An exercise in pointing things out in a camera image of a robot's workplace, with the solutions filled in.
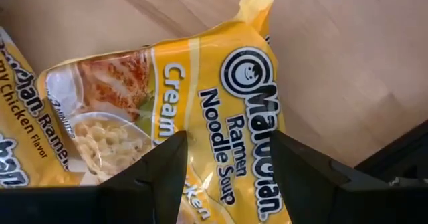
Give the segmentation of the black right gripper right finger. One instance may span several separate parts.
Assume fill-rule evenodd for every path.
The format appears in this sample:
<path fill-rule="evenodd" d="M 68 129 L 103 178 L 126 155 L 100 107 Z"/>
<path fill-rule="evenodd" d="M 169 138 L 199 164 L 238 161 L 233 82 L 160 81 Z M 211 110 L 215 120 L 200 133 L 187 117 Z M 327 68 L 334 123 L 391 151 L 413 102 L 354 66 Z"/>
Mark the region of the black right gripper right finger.
<path fill-rule="evenodd" d="M 427 184 L 390 184 L 275 130 L 274 181 L 292 223 L 427 223 Z"/>

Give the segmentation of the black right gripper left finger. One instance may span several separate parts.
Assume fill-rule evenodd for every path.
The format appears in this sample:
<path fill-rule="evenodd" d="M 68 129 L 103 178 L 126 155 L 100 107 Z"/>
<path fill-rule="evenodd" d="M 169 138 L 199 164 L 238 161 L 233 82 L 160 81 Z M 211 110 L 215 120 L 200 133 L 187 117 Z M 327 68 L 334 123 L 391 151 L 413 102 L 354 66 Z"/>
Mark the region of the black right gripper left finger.
<path fill-rule="evenodd" d="M 1 222 L 175 223 L 187 150 L 187 134 L 178 131 L 99 185 L 3 189 Z"/>

